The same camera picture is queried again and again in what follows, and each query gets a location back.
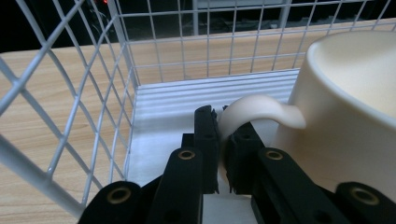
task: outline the wooden table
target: wooden table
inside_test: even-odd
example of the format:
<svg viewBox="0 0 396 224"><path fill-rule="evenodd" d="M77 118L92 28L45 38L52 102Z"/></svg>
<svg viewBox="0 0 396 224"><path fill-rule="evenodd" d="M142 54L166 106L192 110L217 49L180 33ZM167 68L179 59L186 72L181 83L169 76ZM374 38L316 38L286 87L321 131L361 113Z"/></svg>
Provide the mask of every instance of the wooden table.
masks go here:
<svg viewBox="0 0 396 224"><path fill-rule="evenodd" d="M374 21L365 21L360 24L373 24ZM347 27L350 23L335 24L335 27ZM376 30L391 30L393 25L378 26ZM305 52L307 47L316 39L326 35L327 31L323 30L329 26L310 27L310 31L299 32L302 28L289 28L286 31L291 32L282 35L277 33L279 30L262 31L268 35L262 35L256 38L255 32L238 33L239 37L232 38L229 34L212 35L214 37L207 41L183 39L183 45L180 41L165 41L157 45L148 42L136 42L132 44L134 63L139 75L141 84L158 83L161 81L177 81L182 79L194 79L203 77L219 77L224 75L247 74L250 72L283 70L293 67L299 67L304 55L297 56L293 53L300 51ZM279 48L279 39L282 36L281 47ZM120 50L117 44L113 44L114 50ZM85 46L81 48L83 54L88 59L91 58L94 47ZM75 86L80 81L80 76L84 72L84 66L78 57L74 48L54 49L53 52L64 64L66 72ZM102 56L108 67L112 67L112 55L107 46L101 47ZM158 63L157 53L160 54L160 66L152 66ZM252 56L276 55L284 56L262 57L254 59ZM2 59L7 62L8 66L19 76L28 63L36 55L35 50L9 52L1 55ZM237 59L230 63L230 55ZM95 62L92 67L92 73L101 90L105 89L108 83L108 77L103 74L103 65ZM125 61L121 60L121 70L127 74ZM11 84L4 76L0 76L0 96L9 90ZM27 85L27 89L36 97L40 104L48 111L49 115L55 119L60 130L64 128L66 119L70 112L70 105L74 98L70 91L64 85L64 81L59 76L59 71L53 66L51 60L46 57L37 68L34 76ZM82 100L88 106L92 107L92 116L96 117L100 111L97 108L98 98L96 92L90 83L84 91ZM109 108L117 108L116 101L110 101ZM127 113L132 114L132 106L127 106ZM129 132L128 125L122 125L120 131L125 136ZM51 151L56 146L58 140L47 130L46 125L35 114L35 111L26 104L22 97L18 97L10 108L0 118L0 133L11 143L19 147L32 161L34 161L43 170L47 169L52 157ZM102 135L108 141L111 141L114 130L111 125L104 124ZM74 130L70 135L70 141L79 149L82 158L89 162L92 150L92 131L87 121L81 114L78 114L75 120ZM80 171L70 156L63 155L55 180L59 181L72 195L80 198L81 189L85 184L84 174ZM119 164L123 163L124 154L116 156ZM107 179L106 156L99 155L97 158L98 166L96 172L102 180ZM0 223L74 223L76 220L55 205L49 199L44 197L37 190L33 189L19 177L11 173L3 165L0 165Z"/></svg>

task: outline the wire mesh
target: wire mesh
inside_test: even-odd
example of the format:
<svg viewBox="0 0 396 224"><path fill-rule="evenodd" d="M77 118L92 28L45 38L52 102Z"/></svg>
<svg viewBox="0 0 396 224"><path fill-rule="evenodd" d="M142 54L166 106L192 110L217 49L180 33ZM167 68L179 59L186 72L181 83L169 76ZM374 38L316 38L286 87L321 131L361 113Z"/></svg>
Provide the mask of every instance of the wire mesh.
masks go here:
<svg viewBox="0 0 396 224"><path fill-rule="evenodd" d="M53 0L47 35L17 3L41 48L1 55L0 161L75 217L128 176L141 85L298 69L325 35L396 29L390 0Z"/></svg>

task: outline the black plastic part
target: black plastic part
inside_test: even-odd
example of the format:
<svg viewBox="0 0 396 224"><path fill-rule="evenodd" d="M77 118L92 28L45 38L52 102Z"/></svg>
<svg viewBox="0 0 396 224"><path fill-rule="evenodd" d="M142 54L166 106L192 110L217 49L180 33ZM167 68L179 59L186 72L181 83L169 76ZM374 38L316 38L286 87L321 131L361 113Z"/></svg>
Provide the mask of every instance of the black plastic part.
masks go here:
<svg viewBox="0 0 396 224"><path fill-rule="evenodd" d="M267 147L258 157L254 196L267 195L281 223L350 223L286 152Z"/></svg>
<svg viewBox="0 0 396 224"><path fill-rule="evenodd" d="M193 133L183 133L183 138L181 139L181 147L194 147Z"/></svg>
<svg viewBox="0 0 396 224"><path fill-rule="evenodd" d="M354 223L396 223L396 204L369 186L356 182L340 184L335 198Z"/></svg>
<svg viewBox="0 0 396 224"><path fill-rule="evenodd" d="M219 135L217 114L211 105L202 106L194 114L194 147L203 154L203 194L219 192Z"/></svg>
<svg viewBox="0 0 396 224"><path fill-rule="evenodd" d="M192 147L172 152L155 194L147 224L201 223L202 154Z"/></svg>
<svg viewBox="0 0 396 224"><path fill-rule="evenodd" d="M276 211L276 208L268 197L268 194L262 193L260 196L252 195L250 204L257 223L280 223L279 213Z"/></svg>
<svg viewBox="0 0 396 224"><path fill-rule="evenodd" d="M141 188L139 206L135 209L135 216L132 223L146 223L155 193L157 192L158 186L160 186L162 178L162 176L159 176Z"/></svg>
<svg viewBox="0 0 396 224"><path fill-rule="evenodd" d="M224 163L230 188L235 194L252 194L257 152L263 147L250 122L230 136Z"/></svg>
<svg viewBox="0 0 396 224"><path fill-rule="evenodd" d="M131 223L135 216L141 188L135 183L119 181L107 185L95 195L82 214L79 224Z"/></svg>

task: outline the mug handle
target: mug handle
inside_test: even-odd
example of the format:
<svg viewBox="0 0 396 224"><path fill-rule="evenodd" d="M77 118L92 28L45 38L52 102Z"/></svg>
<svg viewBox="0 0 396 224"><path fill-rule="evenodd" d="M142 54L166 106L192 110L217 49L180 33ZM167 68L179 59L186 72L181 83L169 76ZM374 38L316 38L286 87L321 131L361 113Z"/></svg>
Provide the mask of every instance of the mug handle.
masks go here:
<svg viewBox="0 0 396 224"><path fill-rule="evenodd" d="M306 122L295 105L284 105L276 99L255 94L233 102L219 117L218 127L221 142L228 139L240 126L255 119L272 119L294 129L304 129Z"/></svg>

